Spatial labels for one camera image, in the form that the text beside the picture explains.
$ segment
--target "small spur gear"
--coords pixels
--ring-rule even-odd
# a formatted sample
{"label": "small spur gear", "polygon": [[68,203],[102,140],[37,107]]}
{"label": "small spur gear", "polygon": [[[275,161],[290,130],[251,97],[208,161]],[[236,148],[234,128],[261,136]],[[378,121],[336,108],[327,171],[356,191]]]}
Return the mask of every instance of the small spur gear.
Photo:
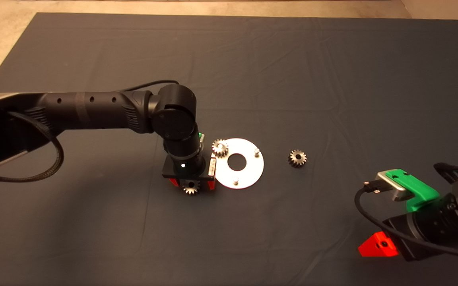
{"label": "small spur gear", "polygon": [[222,158],[227,155],[227,152],[229,152],[229,146],[224,139],[217,139],[213,141],[213,144],[211,144],[211,150],[216,157]]}
{"label": "small spur gear", "polygon": [[200,189],[200,181],[185,180],[181,186],[187,195],[195,195]]}
{"label": "small spur gear", "polygon": [[307,163],[307,154],[302,150],[292,150],[287,161],[289,161],[289,165],[295,168],[301,168]]}

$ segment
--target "dark gray table cover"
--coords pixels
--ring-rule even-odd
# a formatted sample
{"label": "dark gray table cover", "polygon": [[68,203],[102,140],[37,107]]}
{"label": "dark gray table cover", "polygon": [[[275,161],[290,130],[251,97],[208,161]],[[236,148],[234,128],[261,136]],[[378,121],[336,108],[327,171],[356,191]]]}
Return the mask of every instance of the dark gray table cover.
{"label": "dark gray table cover", "polygon": [[[449,192],[431,166],[458,164],[458,21],[37,14],[0,92],[162,78],[196,93],[208,140],[260,147],[260,181],[188,197],[160,176],[156,134],[64,132],[52,178],[0,183],[0,284],[458,284],[457,257],[360,257],[378,229],[353,206],[390,168]],[[304,168],[287,164],[292,149]],[[0,174],[53,158],[48,145]],[[364,201],[381,218],[405,212],[389,194]]]}

